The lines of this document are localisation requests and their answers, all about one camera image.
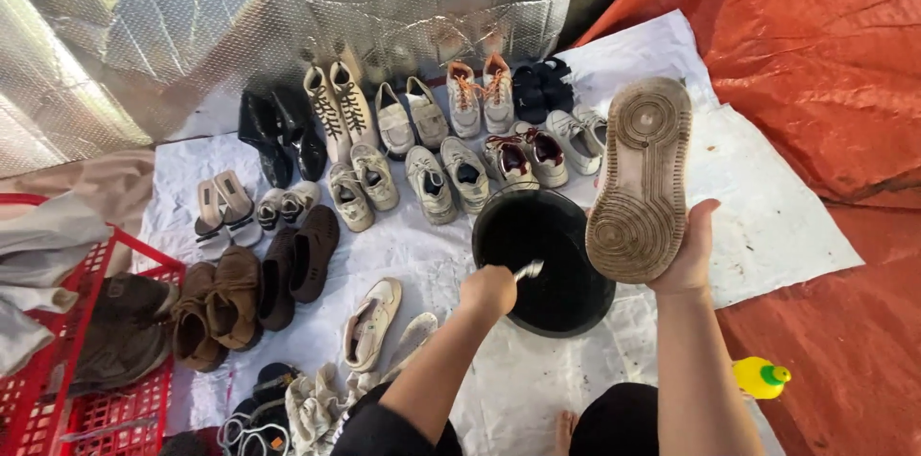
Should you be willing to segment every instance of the silver insulation foil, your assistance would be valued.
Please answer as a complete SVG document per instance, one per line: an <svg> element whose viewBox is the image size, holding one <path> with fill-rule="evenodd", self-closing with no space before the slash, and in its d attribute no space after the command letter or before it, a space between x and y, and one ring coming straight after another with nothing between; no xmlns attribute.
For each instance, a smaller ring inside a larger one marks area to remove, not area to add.
<svg viewBox="0 0 921 456"><path fill-rule="evenodd" d="M0 0L0 177L151 144L215 91L362 87L555 47L569 0ZM236 109L225 112L236 114Z"/></svg>

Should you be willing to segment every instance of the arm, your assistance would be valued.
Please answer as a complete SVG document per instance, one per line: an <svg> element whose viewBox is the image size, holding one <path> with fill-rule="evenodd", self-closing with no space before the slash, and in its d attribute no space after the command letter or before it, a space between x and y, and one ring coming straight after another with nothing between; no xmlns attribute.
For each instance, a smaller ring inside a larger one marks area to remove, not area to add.
<svg viewBox="0 0 921 456"><path fill-rule="evenodd" d="M380 399L433 445L448 421L461 381L486 334L515 306L518 288L506 267L487 265L460 284L460 305L419 349Z"/></svg>
<svg viewBox="0 0 921 456"><path fill-rule="evenodd" d="M669 269L650 282L659 308L659 444L663 456L764 454L732 375L708 284L710 215L697 204Z"/></svg>

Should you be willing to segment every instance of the forearm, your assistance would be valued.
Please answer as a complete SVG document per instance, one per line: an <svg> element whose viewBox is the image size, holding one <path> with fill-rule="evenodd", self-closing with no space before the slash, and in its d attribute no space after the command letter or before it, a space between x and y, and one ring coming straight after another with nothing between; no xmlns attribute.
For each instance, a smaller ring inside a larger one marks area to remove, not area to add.
<svg viewBox="0 0 921 456"><path fill-rule="evenodd" d="M656 297L663 456L764 453L732 375L708 287Z"/></svg>
<svg viewBox="0 0 921 456"><path fill-rule="evenodd" d="M498 318L458 309L439 328L380 399L432 444L441 437L467 368Z"/></svg>

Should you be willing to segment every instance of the yellow spray bottle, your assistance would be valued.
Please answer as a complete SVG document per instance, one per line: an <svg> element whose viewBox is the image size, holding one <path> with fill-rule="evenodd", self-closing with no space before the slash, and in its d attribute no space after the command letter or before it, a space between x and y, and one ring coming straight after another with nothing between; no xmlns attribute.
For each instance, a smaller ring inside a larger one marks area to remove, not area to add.
<svg viewBox="0 0 921 456"><path fill-rule="evenodd" d="M774 366L761 357L745 357L732 363L732 373L739 387L756 399L775 399L784 391L784 383L790 379L790 371Z"/></svg>

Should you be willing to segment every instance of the hand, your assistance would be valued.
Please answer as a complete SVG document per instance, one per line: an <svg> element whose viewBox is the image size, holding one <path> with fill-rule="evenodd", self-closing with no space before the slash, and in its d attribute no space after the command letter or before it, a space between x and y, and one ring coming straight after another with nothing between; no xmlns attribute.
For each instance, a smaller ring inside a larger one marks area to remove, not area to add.
<svg viewBox="0 0 921 456"><path fill-rule="evenodd" d="M486 265L461 282L460 293L460 309L485 314L495 322L515 307L518 285L507 267Z"/></svg>
<svg viewBox="0 0 921 456"><path fill-rule="evenodd" d="M710 215L720 201L707 199L697 203L688 214L685 237L672 264L658 278L648 283L657 295L675 295L707 290L713 230Z"/></svg>

